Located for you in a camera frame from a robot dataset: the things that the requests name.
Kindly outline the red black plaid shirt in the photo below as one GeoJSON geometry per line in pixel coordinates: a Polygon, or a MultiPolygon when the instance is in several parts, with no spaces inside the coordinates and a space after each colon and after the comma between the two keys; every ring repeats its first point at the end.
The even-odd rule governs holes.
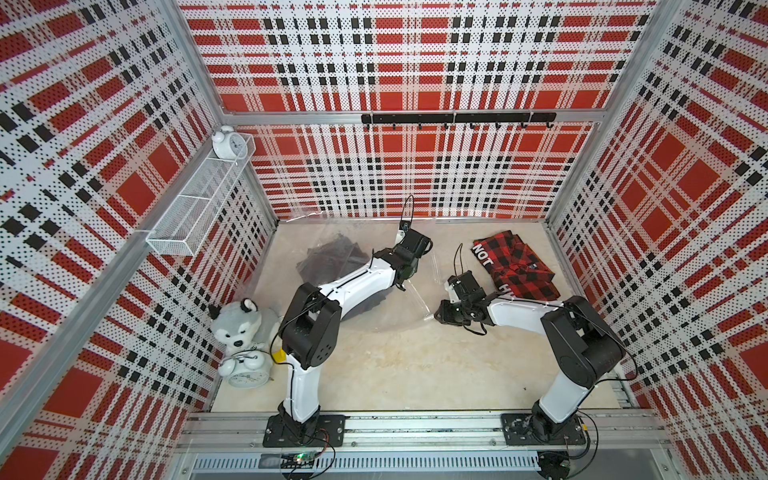
{"type": "Polygon", "coordinates": [[[518,234],[507,230],[475,240],[470,251],[498,291],[536,301],[560,297],[554,284],[555,273],[518,234]]]}

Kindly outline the black hook rail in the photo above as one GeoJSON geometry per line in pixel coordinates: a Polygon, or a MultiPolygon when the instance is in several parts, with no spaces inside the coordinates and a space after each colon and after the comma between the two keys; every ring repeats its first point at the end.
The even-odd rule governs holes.
{"type": "Polygon", "coordinates": [[[550,125],[557,119],[556,112],[508,112],[508,113],[422,113],[361,115],[364,125],[450,125],[450,124],[521,124],[543,123],[550,125]]]}

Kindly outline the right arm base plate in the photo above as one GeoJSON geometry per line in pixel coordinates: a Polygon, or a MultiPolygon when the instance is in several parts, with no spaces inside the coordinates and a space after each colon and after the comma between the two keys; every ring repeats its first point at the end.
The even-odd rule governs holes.
{"type": "Polygon", "coordinates": [[[502,433],[508,446],[585,446],[586,433],[576,415],[555,423],[543,413],[505,413],[502,433]]]}

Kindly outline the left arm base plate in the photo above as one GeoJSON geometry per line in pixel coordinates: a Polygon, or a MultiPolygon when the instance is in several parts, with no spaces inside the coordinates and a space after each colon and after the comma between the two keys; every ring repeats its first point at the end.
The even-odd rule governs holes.
{"type": "Polygon", "coordinates": [[[300,423],[287,413],[279,413],[268,419],[262,446],[340,447],[344,440],[346,420],[347,417],[340,414],[315,414],[300,423]]]}

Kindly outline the clear plastic vacuum bag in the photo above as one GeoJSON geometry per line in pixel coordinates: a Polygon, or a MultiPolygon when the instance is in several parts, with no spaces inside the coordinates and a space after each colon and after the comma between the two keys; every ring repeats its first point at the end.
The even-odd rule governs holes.
{"type": "Polygon", "coordinates": [[[368,263],[352,273],[320,286],[308,282],[302,284],[283,318],[281,336],[286,338],[293,328],[316,325],[328,330],[333,325],[339,325],[351,310],[369,298],[392,288],[403,291],[405,282],[417,272],[405,282],[395,282],[390,254],[410,229],[414,228],[409,222],[401,223],[394,246],[374,252],[368,263]]]}

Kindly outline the white alarm clock on shelf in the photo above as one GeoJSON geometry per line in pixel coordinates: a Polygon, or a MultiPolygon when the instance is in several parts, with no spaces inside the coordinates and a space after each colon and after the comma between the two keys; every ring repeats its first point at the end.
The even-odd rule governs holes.
{"type": "Polygon", "coordinates": [[[215,156],[221,160],[242,159],[247,152],[247,139],[232,126],[222,125],[212,136],[215,156]]]}

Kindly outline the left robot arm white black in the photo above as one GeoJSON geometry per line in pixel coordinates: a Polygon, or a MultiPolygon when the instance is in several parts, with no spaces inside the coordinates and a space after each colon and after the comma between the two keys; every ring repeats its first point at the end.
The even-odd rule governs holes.
{"type": "Polygon", "coordinates": [[[290,420],[303,426],[319,414],[322,365],[335,350],[345,314],[380,292],[393,287],[403,291],[432,247],[429,237],[409,229],[394,246],[375,252],[351,273],[321,286],[304,283],[296,290],[278,328],[289,366],[281,410],[290,420]]]}

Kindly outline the grey husky plush toy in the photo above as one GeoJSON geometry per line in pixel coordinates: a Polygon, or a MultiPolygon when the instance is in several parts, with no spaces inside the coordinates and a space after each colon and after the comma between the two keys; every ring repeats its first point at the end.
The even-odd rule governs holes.
{"type": "Polygon", "coordinates": [[[252,299],[243,298],[226,305],[209,305],[210,330],[224,346],[226,356],[250,351],[266,351],[280,323],[271,308],[259,307],[252,299]]]}

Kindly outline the white alarm clock on floor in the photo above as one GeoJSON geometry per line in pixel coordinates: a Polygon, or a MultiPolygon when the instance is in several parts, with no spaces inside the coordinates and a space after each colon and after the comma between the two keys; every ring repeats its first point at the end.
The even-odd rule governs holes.
{"type": "Polygon", "coordinates": [[[233,388],[260,388],[270,380],[273,364],[267,353],[259,350],[243,351],[226,357],[219,365],[218,373],[233,388]]]}

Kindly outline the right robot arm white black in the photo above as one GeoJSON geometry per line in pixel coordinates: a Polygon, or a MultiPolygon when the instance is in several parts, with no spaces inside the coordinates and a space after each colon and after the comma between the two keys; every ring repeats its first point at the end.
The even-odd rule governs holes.
{"type": "Polygon", "coordinates": [[[469,330],[480,325],[513,327],[544,335],[559,367],[549,390],[534,403],[530,429],[552,437],[570,421],[603,377],[627,354],[621,340],[583,297],[545,302],[488,294],[472,272],[452,275],[445,283],[448,298],[434,318],[441,324],[469,330]]]}

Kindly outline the yellow small block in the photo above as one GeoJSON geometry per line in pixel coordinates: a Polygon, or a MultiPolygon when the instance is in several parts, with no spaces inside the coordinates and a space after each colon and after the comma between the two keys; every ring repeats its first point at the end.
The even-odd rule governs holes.
{"type": "Polygon", "coordinates": [[[276,352],[274,352],[272,354],[272,357],[273,357],[273,361],[277,364],[282,364],[286,362],[286,353],[282,349],[279,349],[276,352]]]}

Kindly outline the aluminium mounting rail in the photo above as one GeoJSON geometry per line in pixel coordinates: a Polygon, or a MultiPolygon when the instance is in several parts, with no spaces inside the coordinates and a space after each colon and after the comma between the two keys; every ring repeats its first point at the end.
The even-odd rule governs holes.
{"type": "MultiPolygon", "coordinates": [[[[597,409],[578,413],[552,438],[536,435],[528,413],[485,411],[357,411],[322,415],[309,439],[340,452],[373,450],[656,449],[671,442],[648,410],[597,409]]],[[[269,412],[199,413],[182,428],[178,449],[239,452],[288,448],[289,431],[269,412]]]]}

